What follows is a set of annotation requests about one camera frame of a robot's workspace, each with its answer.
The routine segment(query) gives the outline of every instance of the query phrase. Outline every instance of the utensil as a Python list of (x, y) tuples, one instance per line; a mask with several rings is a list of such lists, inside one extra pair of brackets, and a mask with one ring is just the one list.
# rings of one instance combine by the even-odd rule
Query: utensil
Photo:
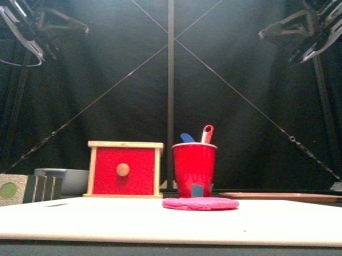
[(214, 132), (214, 126), (210, 124), (206, 125), (202, 132), (202, 140), (200, 140), (202, 143), (210, 144), (212, 132)]
[(184, 143), (195, 142), (194, 138), (191, 137), (191, 135), (188, 133), (182, 133), (180, 138)]

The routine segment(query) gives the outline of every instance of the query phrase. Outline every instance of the metal rod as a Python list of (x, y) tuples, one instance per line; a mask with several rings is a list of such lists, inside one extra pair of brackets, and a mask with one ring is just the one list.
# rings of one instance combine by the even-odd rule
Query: metal rod
[(167, 190), (174, 184), (174, 79), (175, 79), (175, 3), (168, 0), (168, 96), (167, 96)]

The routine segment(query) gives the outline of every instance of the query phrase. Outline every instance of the table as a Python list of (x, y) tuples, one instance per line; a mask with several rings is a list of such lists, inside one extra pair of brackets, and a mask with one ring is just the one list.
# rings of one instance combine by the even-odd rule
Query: table
[(342, 255), (339, 207), (239, 200), (236, 210), (180, 211), (162, 200), (79, 197), (1, 207), (0, 255)]

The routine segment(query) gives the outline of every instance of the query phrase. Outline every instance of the white table surface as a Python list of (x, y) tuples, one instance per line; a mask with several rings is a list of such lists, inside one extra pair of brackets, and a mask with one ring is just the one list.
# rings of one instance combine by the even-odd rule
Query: white table surface
[(342, 208), (239, 200), (228, 211), (164, 209), (163, 199), (79, 197), (0, 207), (0, 239), (342, 247)]

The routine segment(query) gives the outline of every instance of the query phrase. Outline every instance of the pink sponge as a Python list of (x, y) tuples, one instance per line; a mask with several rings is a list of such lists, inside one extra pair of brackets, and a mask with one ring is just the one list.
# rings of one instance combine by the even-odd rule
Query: pink sponge
[(222, 197), (190, 197), (190, 198), (166, 198), (163, 207), (188, 211), (218, 211), (232, 210), (239, 206), (236, 200)]

